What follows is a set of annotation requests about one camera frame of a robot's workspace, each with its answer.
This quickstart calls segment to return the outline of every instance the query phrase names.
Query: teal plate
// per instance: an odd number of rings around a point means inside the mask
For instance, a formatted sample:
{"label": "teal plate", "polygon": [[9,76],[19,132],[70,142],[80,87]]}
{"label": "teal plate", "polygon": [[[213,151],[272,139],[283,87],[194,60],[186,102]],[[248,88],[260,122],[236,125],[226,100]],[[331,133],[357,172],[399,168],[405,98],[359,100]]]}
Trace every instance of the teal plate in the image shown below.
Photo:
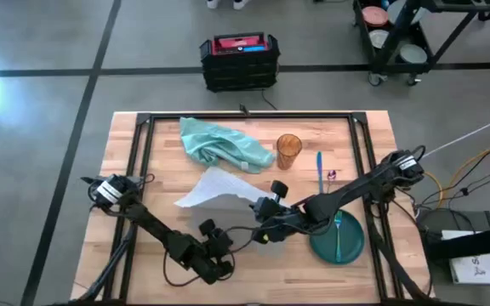
{"label": "teal plate", "polygon": [[339,248],[341,260],[336,260],[338,245],[338,229],[334,224],[324,235],[310,235],[310,245],[315,254],[331,264],[349,264],[355,261],[364,248],[364,231],[358,220],[345,210],[341,210],[341,225],[339,226]]}

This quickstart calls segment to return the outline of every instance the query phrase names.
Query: teal cloth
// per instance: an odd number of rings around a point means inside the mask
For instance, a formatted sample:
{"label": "teal cloth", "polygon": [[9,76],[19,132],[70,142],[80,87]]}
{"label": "teal cloth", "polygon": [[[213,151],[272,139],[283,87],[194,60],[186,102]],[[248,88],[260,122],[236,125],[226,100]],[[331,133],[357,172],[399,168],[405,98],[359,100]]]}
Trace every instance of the teal cloth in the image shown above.
{"label": "teal cloth", "polygon": [[216,166],[219,158],[224,158],[245,172],[260,173],[275,159],[258,140],[194,118],[180,118],[180,137],[186,154],[207,166]]}

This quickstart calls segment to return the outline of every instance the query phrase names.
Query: concrete floor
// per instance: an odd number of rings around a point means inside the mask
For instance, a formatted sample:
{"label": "concrete floor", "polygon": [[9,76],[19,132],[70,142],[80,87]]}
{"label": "concrete floor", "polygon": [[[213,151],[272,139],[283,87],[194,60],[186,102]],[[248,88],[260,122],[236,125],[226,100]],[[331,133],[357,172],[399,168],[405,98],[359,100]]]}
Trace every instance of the concrete floor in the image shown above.
{"label": "concrete floor", "polygon": [[[88,76],[9,77],[9,70],[91,69],[112,1],[0,0],[0,299],[17,305],[54,193]],[[422,21],[438,48],[462,14]],[[103,68],[199,66],[197,47],[216,34],[264,31],[279,39],[282,65],[366,64],[350,2],[256,0],[243,11],[201,0],[122,0]],[[474,20],[443,63],[490,62],[490,21]],[[414,88],[394,76],[371,87],[366,72],[281,73],[266,98],[280,110],[388,110],[400,148],[435,148],[490,122],[490,70],[432,71]],[[36,304],[70,294],[88,219],[83,175],[100,169],[113,111],[269,110],[258,92],[210,93],[201,75],[101,76],[73,163]],[[425,159],[442,182],[490,146],[490,129]],[[490,173],[490,158],[475,178]],[[428,181],[413,193],[434,190]],[[454,202],[489,210],[490,185]],[[489,304],[490,288],[435,283],[444,300]]]}

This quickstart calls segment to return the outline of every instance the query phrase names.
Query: butcher block tabletop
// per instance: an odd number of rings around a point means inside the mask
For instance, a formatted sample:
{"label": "butcher block tabletop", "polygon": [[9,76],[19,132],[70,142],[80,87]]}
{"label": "butcher block tabletop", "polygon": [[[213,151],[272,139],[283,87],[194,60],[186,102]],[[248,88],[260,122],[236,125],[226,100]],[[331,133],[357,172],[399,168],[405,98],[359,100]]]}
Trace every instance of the butcher block tabletop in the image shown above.
{"label": "butcher block tabletop", "polygon": [[[375,158],[376,161],[380,161],[396,150],[389,114],[383,110],[365,112]],[[101,164],[101,175],[126,173],[136,116],[135,112],[114,114]],[[293,166],[285,171],[280,170],[276,162],[260,174],[244,173],[226,161],[219,164],[224,170],[267,192],[270,192],[272,180],[282,181],[288,186],[286,203],[294,203],[318,193],[316,171],[318,151],[322,152],[323,176],[326,178],[326,173],[330,170],[337,172],[337,181],[331,185],[331,190],[357,178],[349,124],[345,119],[244,117],[235,120],[209,120],[209,122],[239,130],[257,139],[274,154],[276,141],[281,135],[291,133],[301,139],[303,150]],[[358,135],[365,171],[369,171],[360,128],[358,128]],[[136,175],[140,171],[140,154],[135,165]],[[205,166],[193,162],[186,155],[180,141],[179,120],[155,121],[148,173],[156,175],[156,179],[145,186],[143,203],[167,226],[191,233],[200,241],[202,237],[198,229],[189,227],[188,221],[191,217],[189,209],[178,207],[174,203],[192,190],[205,170]],[[396,199],[412,213],[409,198],[397,194]],[[255,246],[243,249],[236,254],[234,275],[229,280],[218,281],[213,285],[207,285],[202,280],[184,287],[168,285],[162,275],[164,255],[162,244],[139,229],[127,303],[377,303],[379,294],[373,272],[362,200],[355,200],[343,209],[358,219],[366,233],[364,250],[353,263],[333,265],[323,262],[311,250],[308,237],[297,234],[287,238],[284,252],[280,252],[276,257],[260,254]],[[419,232],[409,216],[398,207],[389,210],[388,218],[399,262],[419,288],[426,292],[430,275]],[[115,218],[106,216],[100,210],[94,209],[90,213],[72,298],[83,294],[84,287],[90,286],[106,265],[115,224]],[[388,265],[382,255],[381,258],[388,293],[394,296]],[[113,290],[115,297],[120,288],[122,263],[119,268],[115,276],[115,290]],[[195,276],[192,270],[185,271],[172,260],[168,260],[168,275],[174,283],[188,281]]]}

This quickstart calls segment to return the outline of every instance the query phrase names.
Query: teal fork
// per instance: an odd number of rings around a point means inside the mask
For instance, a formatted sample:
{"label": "teal fork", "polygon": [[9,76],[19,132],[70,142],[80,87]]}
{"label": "teal fork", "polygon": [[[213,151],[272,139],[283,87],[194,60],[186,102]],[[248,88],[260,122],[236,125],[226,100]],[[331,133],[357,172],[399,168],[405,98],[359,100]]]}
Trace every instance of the teal fork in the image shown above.
{"label": "teal fork", "polygon": [[338,245],[336,246],[336,261],[341,261],[341,249],[339,248],[339,226],[341,225],[343,213],[341,210],[338,210],[336,213],[336,229],[338,230]]}

